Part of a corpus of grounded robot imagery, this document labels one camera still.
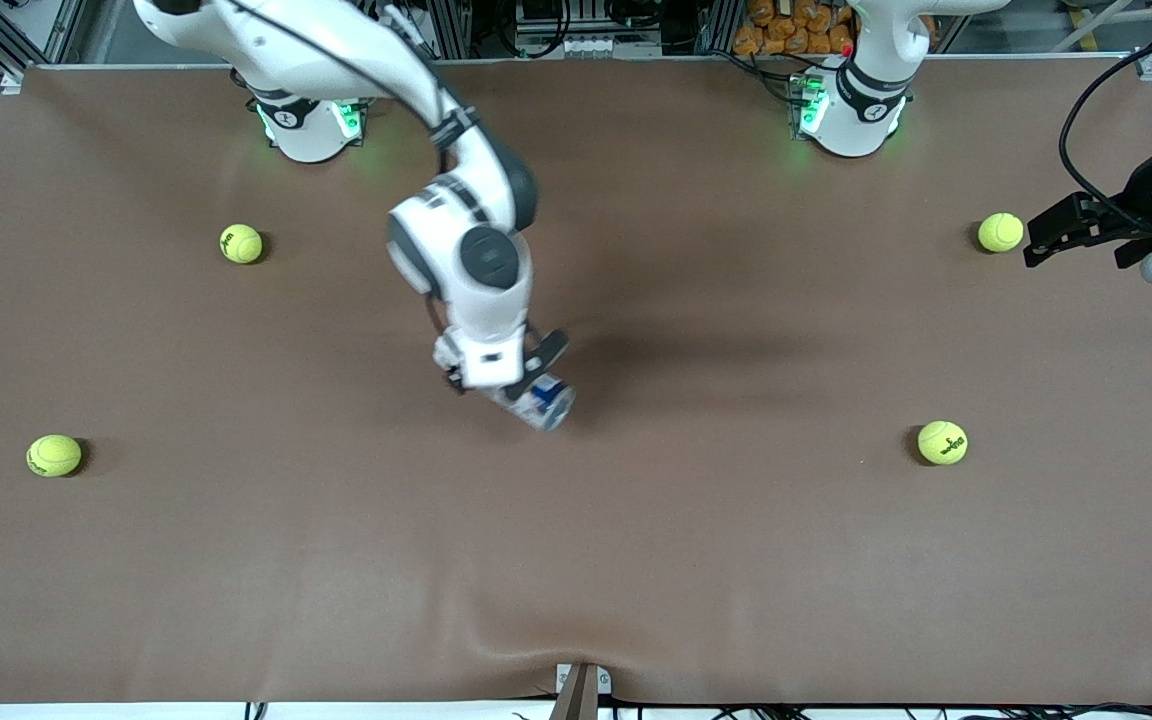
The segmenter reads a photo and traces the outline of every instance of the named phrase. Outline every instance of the tennis ball logo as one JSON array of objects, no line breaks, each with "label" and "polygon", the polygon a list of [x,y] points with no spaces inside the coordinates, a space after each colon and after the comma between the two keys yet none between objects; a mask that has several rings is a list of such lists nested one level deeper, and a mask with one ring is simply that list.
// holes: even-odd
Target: tennis ball logo
[{"label": "tennis ball logo", "polygon": [[945,438],[945,441],[948,444],[948,447],[946,447],[945,450],[941,450],[941,455],[952,454],[952,452],[955,452],[957,448],[963,447],[964,445],[968,444],[968,439],[965,439],[964,437],[957,437],[953,439]]}]

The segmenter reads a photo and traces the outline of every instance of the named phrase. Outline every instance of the yellow tennis ball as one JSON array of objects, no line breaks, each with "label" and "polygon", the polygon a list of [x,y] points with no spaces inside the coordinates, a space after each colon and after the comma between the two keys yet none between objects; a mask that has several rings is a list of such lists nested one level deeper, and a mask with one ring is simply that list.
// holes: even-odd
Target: yellow tennis ball
[{"label": "yellow tennis ball", "polygon": [[225,258],[229,258],[234,263],[247,265],[251,260],[260,258],[264,250],[265,243],[262,242],[260,233],[256,232],[251,225],[229,225],[223,233],[220,233],[220,251],[223,252]]},{"label": "yellow tennis ball", "polygon": [[918,433],[918,452],[938,465],[954,465],[968,454],[968,434],[949,420],[934,420]]},{"label": "yellow tennis ball", "polygon": [[67,435],[45,435],[36,439],[24,454],[29,469],[44,478],[59,478],[73,473],[83,460],[83,448]]},{"label": "yellow tennis ball", "polygon": [[1011,213],[995,213],[984,219],[977,232],[980,247],[990,252],[1006,252],[1025,237],[1025,223]]}]

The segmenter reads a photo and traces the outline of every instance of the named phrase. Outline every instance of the brown paper sheet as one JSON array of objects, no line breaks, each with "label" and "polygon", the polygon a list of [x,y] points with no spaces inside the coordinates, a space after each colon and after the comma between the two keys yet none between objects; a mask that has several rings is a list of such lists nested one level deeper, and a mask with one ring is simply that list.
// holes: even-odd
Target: brown paper sheet
[{"label": "brown paper sheet", "polygon": [[[392,105],[297,167],[220,71],[0,101],[0,702],[438,700],[597,661],[639,702],[1152,702],[1152,287],[973,222],[1074,190],[1106,60],[934,61],[873,158],[719,63],[448,78],[541,183],[579,400],[454,397],[384,214]],[[1117,190],[1152,85],[1073,151]],[[217,236],[268,234],[260,265]],[[925,468],[909,430],[972,449]],[[23,455],[86,438],[86,471]]]}]

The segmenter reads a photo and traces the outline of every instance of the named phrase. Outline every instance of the white robotic arm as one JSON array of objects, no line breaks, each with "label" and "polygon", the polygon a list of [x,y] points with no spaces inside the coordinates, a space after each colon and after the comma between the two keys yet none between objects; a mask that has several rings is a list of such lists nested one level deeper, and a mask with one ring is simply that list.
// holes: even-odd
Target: white robotic arm
[{"label": "white robotic arm", "polygon": [[[419,118],[440,158],[450,156],[456,167],[444,167],[391,211],[389,252],[416,291],[447,306],[435,363],[457,389],[483,389],[515,414],[540,379],[556,380],[545,370],[566,336],[550,333],[525,348],[526,338],[535,339],[526,324],[531,260],[520,233],[535,220],[535,179],[409,41],[344,0],[134,6],[161,40],[234,65],[293,160],[331,159],[357,135],[340,122],[336,100],[393,97]],[[570,402],[571,393],[564,397]],[[558,424],[553,416],[551,423]]]},{"label": "white robotic arm", "polygon": [[896,131],[905,89],[927,55],[927,28],[919,15],[970,15],[1010,0],[847,0],[861,18],[850,58],[832,58],[806,73],[813,89],[796,109],[799,131],[836,156],[877,151]]}]

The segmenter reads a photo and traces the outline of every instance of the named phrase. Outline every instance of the table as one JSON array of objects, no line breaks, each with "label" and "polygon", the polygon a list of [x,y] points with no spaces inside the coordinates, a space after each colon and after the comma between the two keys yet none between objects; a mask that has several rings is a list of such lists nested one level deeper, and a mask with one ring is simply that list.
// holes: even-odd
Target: table
[{"label": "table", "polygon": [[[608,666],[637,702],[1152,702],[1152,287],[973,222],[1074,190],[1107,60],[932,61],[873,158],[720,63],[448,69],[541,183],[579,397],[454,397],[384,213],[393,106],[297,167],[222,71],[0,100],[0,702],[447,700]],[[1071,151],[1116,188],[1152,85]],[[268,234],[237,266],[225,225]],[[910,454],[958,420],[963,464]],[[73,479],[33,438],[86,439]]]}]

